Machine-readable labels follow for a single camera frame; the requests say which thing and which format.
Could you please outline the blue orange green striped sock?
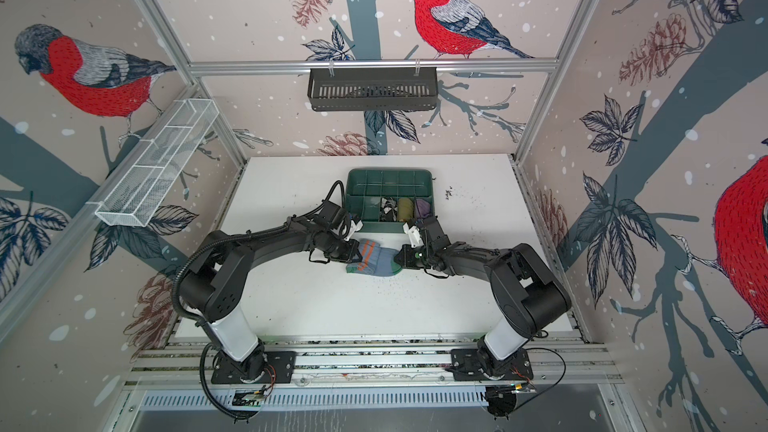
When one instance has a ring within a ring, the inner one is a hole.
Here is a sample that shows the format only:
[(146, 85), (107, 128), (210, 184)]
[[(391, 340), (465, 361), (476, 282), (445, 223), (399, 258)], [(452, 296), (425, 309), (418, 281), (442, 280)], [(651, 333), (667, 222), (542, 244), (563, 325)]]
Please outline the blue orange green striped sock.
[(378, 242), (363, 240), (359, 245), (361, 260), (346, 266), (349, 274), (373, 277), (392, 277), (402, 271), (402, 266), (395, 261), (398, 251), (382, 247)]

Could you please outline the black grey argyle sock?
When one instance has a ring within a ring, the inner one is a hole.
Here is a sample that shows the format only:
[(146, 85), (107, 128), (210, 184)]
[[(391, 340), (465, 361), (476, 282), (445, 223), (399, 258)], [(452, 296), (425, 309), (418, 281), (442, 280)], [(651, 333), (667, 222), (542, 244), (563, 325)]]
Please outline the black grey argyle sock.
[(380, 201), (380, 222), (397, 221), (397, 200), (390, 197), (382, 197)]

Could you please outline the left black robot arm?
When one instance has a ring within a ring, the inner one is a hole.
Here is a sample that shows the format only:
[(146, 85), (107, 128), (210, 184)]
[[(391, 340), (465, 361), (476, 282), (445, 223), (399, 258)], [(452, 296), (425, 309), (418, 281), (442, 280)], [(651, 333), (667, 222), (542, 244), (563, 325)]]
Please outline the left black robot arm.
[(202, 328), (224, 355), (245, 363), (254, 355), (259, 338), (250, 329), (240, 306), (250, 272), (272, 260), (295, 253), (322, 254), (315, 264), (358, 263), (359, 242), (352, 238), (350, 213), (333, 194), (344, 194), (337, 180), (320, 205), (271, 229), (241, 234), (210, 233), (176, 273), (171, 303), (180, 317)]

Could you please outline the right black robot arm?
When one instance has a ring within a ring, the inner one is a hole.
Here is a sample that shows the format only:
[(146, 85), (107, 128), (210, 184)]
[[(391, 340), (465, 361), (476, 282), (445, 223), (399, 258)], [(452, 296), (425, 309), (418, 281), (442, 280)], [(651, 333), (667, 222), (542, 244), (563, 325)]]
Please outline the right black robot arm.
[(409, 243), (395, 255), (404, 269), (448, 279), (471, 277), (490, 285), (502, 318), (479, 339), (475, 363), (453, 371), (465, 376), (478, 373), (490, 380), (521, 379), (527, 352), (524, 346), (556, 319), (567, 313), (572, 300), (563, 284), (527, 243), (513, 248), (482, 248), (453, 242), (435, 217), (412, 219), (404, 225)]

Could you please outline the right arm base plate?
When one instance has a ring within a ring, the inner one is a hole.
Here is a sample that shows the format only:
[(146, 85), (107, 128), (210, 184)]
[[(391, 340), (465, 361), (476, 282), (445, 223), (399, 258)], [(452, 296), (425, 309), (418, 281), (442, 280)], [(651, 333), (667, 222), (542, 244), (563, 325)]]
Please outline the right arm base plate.
[(528, 354), (520, 349), (505, 359), (496, 359), (485, 349), (452, 349), (446, 372), (455, 381), (524, 381), (533, 379)]

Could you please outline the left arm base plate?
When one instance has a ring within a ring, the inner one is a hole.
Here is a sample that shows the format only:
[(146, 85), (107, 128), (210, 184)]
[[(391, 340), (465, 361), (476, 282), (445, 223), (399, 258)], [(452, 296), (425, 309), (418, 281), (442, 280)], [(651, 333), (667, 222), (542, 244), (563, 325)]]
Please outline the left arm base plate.
[(219, 351), (214, 357), (211, 382), (216, 385), (288, 384), (296, 358), (293, 351), (255, 351), (244, 362), (237, 362)]

